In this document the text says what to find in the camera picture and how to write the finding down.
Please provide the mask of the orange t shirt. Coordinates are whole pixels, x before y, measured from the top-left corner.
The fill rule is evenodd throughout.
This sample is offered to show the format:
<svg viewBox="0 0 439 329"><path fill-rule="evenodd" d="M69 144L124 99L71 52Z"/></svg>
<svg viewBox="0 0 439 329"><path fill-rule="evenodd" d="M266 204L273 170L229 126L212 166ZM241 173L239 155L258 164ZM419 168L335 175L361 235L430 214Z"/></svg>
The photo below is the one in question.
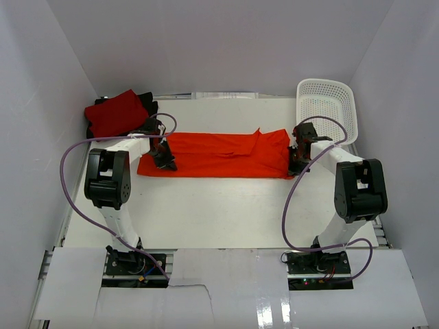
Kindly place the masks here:
<svg viewBox="0 0 439 329"><path fill-rule="evenodd" d="M177 169L158 169L151 156L140 159L137 174L161 178L290 179L285 130L252 134L175 132L167 139Z"/></svg>

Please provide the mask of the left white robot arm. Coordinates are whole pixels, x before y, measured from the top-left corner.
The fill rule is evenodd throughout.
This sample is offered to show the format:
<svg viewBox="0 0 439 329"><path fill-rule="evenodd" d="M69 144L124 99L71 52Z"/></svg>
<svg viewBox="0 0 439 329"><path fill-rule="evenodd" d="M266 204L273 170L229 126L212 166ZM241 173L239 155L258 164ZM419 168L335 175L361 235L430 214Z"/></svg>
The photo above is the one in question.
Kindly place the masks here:
<svg viewBox="0 0 439 329"><path fill-rule="evenodd" d="M147 267L147 256L133 250L143 246L126 206L132 191L131 164L149 155L155 169L177 171L178 168L164 137L166 127L156 114L132 133L133 138L89 151L84 194L99 210L106 227L115 233L112 244L106 248L111 265L120 266L130 274L140 274Z"/></svg>

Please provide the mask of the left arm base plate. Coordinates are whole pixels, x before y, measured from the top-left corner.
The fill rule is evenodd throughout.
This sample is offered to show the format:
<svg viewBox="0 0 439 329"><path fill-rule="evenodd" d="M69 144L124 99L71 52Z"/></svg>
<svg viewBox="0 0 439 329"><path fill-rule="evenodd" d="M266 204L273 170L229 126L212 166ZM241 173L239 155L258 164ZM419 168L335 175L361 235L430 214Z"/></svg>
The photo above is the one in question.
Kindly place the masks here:
<svg viewBox="0 0 439 329"><path fill-rule="evenodd" d="M137 252L118 252L107 250L106 263L102 277L105 288L165 289L168 280L163 276L167 270L167 255L152 253L154 261Z"/></svg>

